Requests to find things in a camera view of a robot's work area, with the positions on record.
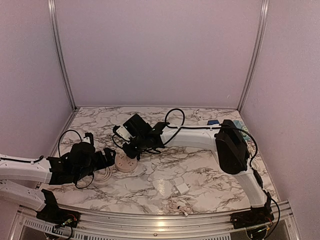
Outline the black power adapter with cable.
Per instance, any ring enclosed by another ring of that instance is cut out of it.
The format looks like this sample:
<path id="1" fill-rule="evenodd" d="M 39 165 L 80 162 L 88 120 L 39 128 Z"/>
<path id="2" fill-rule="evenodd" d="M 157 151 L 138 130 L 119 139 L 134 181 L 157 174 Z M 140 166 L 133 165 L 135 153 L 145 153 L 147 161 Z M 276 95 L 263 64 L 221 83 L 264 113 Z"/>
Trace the black power adapter with cable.
<path id="1" fill-rule="evenodd" d="M 136 159 L 139 161 L 141 159 L 141 154 L 148 153 L 148 154 L 160 154 L 161 152 L 156 149 L 140 149 L 137 146 L 133 146 L 132 144 L 124 143 L 122 146 L 122 150 L 126 154 L 127 157 L 130 159 Z"/>

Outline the pink round socket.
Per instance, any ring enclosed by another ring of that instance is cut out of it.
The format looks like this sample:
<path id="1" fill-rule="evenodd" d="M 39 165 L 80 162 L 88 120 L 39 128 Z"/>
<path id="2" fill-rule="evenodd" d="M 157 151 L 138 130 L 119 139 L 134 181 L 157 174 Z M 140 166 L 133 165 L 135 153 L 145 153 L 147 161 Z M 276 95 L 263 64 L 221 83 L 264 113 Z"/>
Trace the pink round socket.
<path id="1" fill-rule="evenodd" d="M 115 157 L 115 163 L 113 166 L 108 166 L 104 170 L 98 170 L 94 174 L 93 182 L 97 184 L 102 184 L 107 182 L 112 176 L 112 167 L 115 167 L 116 170 L 122 173 L 133 172 L 138 165 L 138 161 L 134 158 L 131 159 L 126 155 L 119 154 Z"/>

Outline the white multicolour power strip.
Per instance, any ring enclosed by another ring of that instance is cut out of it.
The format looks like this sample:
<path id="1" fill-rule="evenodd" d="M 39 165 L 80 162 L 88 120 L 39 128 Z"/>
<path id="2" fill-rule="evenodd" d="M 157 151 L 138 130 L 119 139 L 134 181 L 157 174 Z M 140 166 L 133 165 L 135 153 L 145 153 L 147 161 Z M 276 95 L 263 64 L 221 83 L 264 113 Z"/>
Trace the white multicolour power strip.
<path id="1" fill-rule="evenodd" d="M 196 109 L 193 111 L 193 116 L 197 120 L 197 124 L 200 126 L 205 126 L 208 124 L 208 121 L 211 120 L 211 115 L 206 111 L 201 109 Z"/>

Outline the white usb charger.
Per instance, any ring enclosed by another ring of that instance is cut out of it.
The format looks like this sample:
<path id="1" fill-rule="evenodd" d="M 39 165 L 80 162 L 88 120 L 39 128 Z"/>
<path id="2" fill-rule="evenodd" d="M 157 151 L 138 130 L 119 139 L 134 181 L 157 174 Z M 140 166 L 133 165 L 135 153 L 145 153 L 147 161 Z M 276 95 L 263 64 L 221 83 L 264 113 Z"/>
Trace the white usb charger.
<path id="1" fill-rule="evenodd" d="M 190 191 L 190 186 L 179 179 L 174 179 L 172 196 L 183 196 Z"/>

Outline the blue cube socket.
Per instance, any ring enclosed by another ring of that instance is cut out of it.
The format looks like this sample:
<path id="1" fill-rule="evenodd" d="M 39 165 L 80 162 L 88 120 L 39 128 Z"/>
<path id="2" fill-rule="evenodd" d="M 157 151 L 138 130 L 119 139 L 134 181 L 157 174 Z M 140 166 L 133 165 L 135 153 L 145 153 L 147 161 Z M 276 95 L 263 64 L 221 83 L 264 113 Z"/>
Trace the blue cube socket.
<path id="1" fill-rule="evenodd" d="M 208 125 L 208 126 L 219 126 L 219 125 L 220 125 L 220 122 L 219 122 L 217 119 L 208 120 L 208 121 L 207 121 L 207 125 Z"/>

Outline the teal power strip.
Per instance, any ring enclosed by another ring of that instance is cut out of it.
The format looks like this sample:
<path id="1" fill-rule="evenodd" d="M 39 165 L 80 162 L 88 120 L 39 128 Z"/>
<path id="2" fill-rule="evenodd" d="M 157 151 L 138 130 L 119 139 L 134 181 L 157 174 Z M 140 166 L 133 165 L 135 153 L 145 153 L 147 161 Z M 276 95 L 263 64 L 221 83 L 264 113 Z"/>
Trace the teal power strip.
<path id="1" fill-rule="evenodd" d="M 238 129 L 242 129 L 245 132 L 249 132 L 248 128 L 245 126 L 244 122 L 241 120 L 234 120 L 233 123 L 235 124 L 235 127 Z M 245 132 L 240 131 L 242 137 L 244 138 L 244 140 L 247 143 L 248 146 L 248 150 L 249 150 L 249 156 L 252 157 L 255 152 L 256 152 L 256 145 L 254 143 L 254 141 L 251 139 L 250 136 L 248 136 Z M 262 167 L 259 164 L 258 161 L 258 154 L 255 155 L 255 158 L 252 160 L 251 166 L 259 173 L 261 174 L 262 171 Z"/>

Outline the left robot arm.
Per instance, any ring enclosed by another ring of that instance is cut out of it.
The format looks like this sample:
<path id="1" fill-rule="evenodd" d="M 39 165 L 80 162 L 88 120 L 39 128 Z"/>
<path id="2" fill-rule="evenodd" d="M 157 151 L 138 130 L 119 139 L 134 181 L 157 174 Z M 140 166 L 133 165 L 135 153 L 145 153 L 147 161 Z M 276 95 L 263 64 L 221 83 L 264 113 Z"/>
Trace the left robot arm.
<path id="1" fill-rule="evenodd" d="M 116 152 L 108 147 L 97 151 L 93 134 L 85 133 L 80 142 L 71 150 L 58 157 L 21 158 L 0 156 L 0 196 L 37 213 L 53 223 L 63 219 L 63 211 L 58 207 L 54 194 L 49 190 L 36 190 L 20 185 L 17 181 L 32 181 L 48 185 L 78 185 L 85 177 L 95 176 L 95 172 L 108 169 L 115 163 Z"/>

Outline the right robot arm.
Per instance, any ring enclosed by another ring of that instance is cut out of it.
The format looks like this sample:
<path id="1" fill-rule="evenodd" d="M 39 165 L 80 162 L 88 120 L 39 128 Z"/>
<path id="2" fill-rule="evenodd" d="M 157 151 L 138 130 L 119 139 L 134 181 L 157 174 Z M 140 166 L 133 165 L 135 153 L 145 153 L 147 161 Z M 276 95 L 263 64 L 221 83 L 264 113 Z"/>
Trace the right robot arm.
<path id="1" fill-rule="evenodd" d="M 144 119 L 135 114 L 115 130 L 125 143 L 123 151 L 131 159 L 138 159 L 143 152 L 165 147 L 192 147 L 212 152 L 219 168 L 226 174 L 234 176 L 246 193 L 253 209 L 248 212 L 247 219 L 258 224 L 267 216 L 264 196 L 255 177 L 247 143 L 242 136 L 244 131 L 236 128 L 231 120 L 221 124 L 188 126 L 164 121 L 150 126 Z"/>

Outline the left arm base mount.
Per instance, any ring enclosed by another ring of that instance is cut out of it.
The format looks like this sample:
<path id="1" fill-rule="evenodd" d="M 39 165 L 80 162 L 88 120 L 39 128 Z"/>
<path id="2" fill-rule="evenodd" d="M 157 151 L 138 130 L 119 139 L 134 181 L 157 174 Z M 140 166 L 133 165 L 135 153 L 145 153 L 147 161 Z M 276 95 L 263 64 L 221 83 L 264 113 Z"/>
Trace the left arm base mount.
<path id="1" fill-rule="evenodd" d="M 44 208 L 41 211 L 38 211 L 36 218 L 55 224 L 58 227 L 62 227 L 63 223 L 67 220 L 71 220 L 70 223 L 67 223 L 68 226 L 76 228 L 79 222 L 81 214 L 78 211 L 67 210 L 62 208 L 49 209 Z"/>

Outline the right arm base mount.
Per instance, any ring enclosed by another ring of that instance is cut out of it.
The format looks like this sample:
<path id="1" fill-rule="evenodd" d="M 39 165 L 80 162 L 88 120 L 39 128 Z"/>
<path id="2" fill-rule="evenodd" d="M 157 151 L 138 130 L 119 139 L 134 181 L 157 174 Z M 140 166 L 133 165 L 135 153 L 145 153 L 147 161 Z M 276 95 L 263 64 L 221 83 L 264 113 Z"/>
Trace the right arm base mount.
<path id="1" fill-rule="evenodd" d="M 234 229 L 248 228 L 264 223 L 272 222 L 275 219 L 271 212 L 261 210 L 248 210 L 235 212 L 230 215 L 230 222 Z"/>

